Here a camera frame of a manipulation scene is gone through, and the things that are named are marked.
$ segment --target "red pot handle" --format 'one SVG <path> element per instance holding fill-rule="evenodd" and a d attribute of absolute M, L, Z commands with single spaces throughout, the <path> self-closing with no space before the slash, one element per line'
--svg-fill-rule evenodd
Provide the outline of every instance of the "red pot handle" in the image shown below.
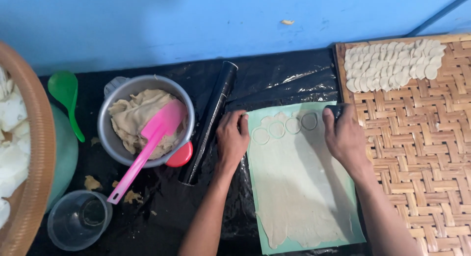
<path fill-rule="evenodd" d="M 193 154 L 193 144 L 190 142 L 184 144 L 177 150 L 165 163 L 167 166 L 176 168 L 185 165 Z"/>

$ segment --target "brown basket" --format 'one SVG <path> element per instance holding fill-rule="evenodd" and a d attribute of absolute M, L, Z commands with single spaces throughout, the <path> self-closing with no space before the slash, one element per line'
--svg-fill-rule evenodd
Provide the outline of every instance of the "brown basket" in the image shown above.
<path fill-rule="evenodd" d="M 435 80 L 389 92 L 346 88 L 346 49 L 422 38 L 446 45 Z M 471 34 L 339 43 L 336 51 L 342 97 L 356 106 L 376 178 L 423 255 L 471 255 Z"/>
<path fill-rule="evenodd" d="M 0 66 L 10 73 L 20 89 L 31 130 L 28 179 L 7 199 L 10 217 L 0 230 L 0 255 L 23 256 L 46 211 L 56 163 L 56 134 L 48 97 L 38 77 L 15 50 L 2 42 Z"/>

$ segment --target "woven bamboo tray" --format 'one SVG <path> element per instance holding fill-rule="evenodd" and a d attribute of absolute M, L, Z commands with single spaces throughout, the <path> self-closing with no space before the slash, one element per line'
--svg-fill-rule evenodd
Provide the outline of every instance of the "woven bamboo tray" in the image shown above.
<path fill-rule="evenodd" d="M 411 79 L 389 92 L 347 90 L 345 50 L 422 38 L 446 44 L 435 80 Z M 376 178 L 423 255 L 471 255 L 471 33 L 335 48 L 343 101 L 355 104 Z"/>

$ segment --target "fingernail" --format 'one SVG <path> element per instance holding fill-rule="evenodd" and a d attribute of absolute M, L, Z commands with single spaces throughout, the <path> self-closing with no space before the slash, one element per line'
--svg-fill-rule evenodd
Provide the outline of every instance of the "fingernail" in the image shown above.
<path fill-rule="evenodd" d="M 322 112 L 323 115 L 327 116 L 330 115 L 332 111 L 329 108 L 324 108 L 324 111 Z"/>

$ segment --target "blue pipe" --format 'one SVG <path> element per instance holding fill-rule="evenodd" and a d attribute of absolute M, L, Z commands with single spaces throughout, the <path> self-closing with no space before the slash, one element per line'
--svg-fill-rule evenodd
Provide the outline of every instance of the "blue pipe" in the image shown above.
<path fill-rule="evenodd" d="M 462 3 L 466 2 L 467 0 L 455 0 L 453 1 L 450 5 L 446 6 L 444 9 L 440 10 L 438 13 L 433 15 L 433 17 L 427 19 L 422 25 L 418 26 L 409 34 L 403 36 L 403 38 L 408 38 L 408 37 L 415 37 L 417 34 L 419 34 L 422 30 L 425 30 L 428 26 L 434 24 L 437 20 L 441 19 L 443 16 L 448 14 L 450 11 L 453 11 L 455 8 L 459 7 Z"/>

